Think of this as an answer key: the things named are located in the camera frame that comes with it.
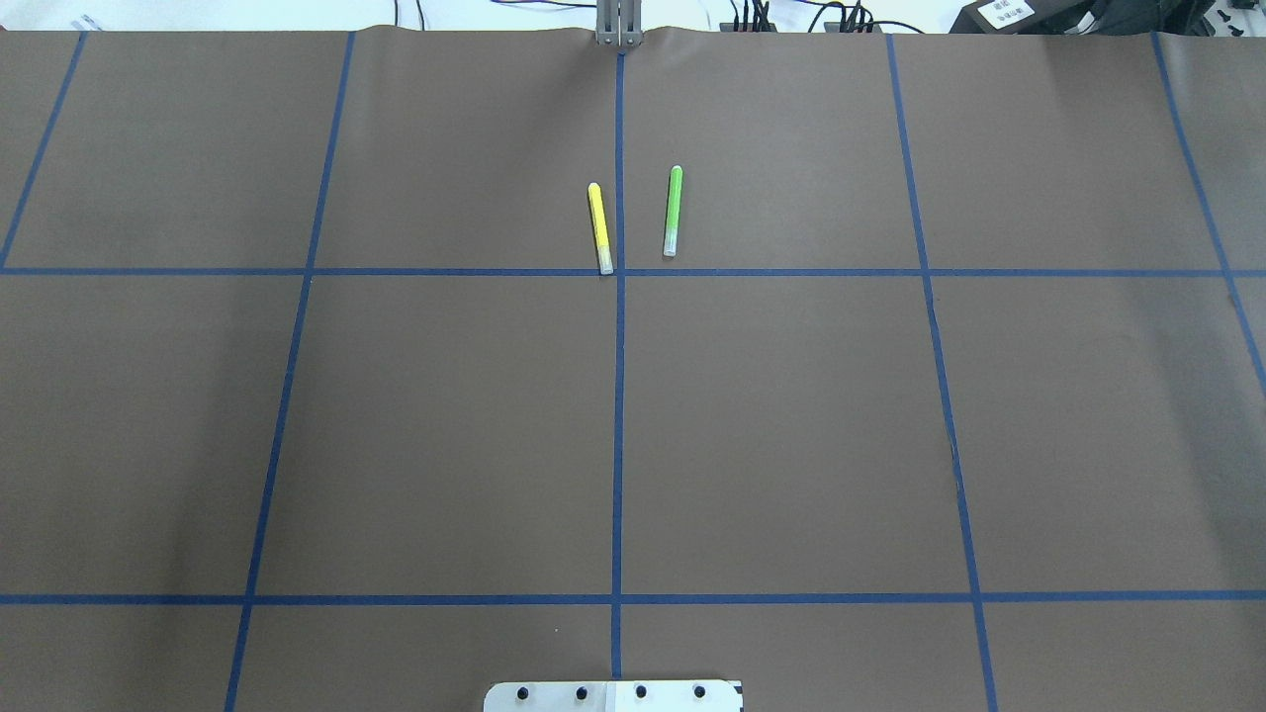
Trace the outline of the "yellow marker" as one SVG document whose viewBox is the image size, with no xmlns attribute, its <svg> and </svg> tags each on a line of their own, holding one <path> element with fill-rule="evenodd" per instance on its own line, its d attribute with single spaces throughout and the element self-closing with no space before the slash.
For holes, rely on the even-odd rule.
<svg viewBox="0 0 1266 712">
<path fill-rule="evenodd" d="M 598 274 L 611 276 L 615 272 L 613 248 L 609 226 L 606 226 L 604 191 L 598 182 L 587 184 L 587 212 L 592 229 L 592 246 L 595 246 Z"/>
</svg>

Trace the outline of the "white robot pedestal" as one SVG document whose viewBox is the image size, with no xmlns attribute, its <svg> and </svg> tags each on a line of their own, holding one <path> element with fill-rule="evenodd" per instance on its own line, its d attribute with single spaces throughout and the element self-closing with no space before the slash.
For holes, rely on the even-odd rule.
<svg viewBox="0 0 1266 712">
<path fill-rule="evenodd" d="M 498 683 L 484 711 L 743 711 L 741 682 L 722 679 Z"/>
</svg>

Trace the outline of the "aluminium frame post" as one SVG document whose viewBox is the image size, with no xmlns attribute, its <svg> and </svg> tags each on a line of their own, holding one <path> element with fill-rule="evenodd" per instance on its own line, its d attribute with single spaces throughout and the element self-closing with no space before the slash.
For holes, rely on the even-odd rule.
<svg viewBox="0 0 1266 712">
<path fill-rule="evenodd" d="M 643 41 L 641 0 L 596 0 L 595 41 L 598 46 L 632 49 Z"/>
</svg>

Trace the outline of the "brown paper mat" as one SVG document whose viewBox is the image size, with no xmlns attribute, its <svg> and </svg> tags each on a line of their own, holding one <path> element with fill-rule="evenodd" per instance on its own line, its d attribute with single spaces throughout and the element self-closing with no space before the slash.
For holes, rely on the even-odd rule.
<svg viewBox="0 0 1266 712">
<path fill-rule="evenodd" d="M 644 679 L 1263 708 L 1263 41 L 5 32 L 3 708 Z"/>
</svg>

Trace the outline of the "green marker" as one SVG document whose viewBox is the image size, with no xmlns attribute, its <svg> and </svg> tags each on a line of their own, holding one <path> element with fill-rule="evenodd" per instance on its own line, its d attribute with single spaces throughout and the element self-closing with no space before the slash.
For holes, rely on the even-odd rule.
<svg viewBox="0 0 1266 712">
<path fill-rule="evenodd" d="M 682 209 L 682 180 L 681 165 L 674 165 L 668 172 L 668 194 L 666 194 L 666 208 L 663 220 L 662 256 L 674 258 L 679 255 L 679 231 L 681 231 Z"/>
</svg>

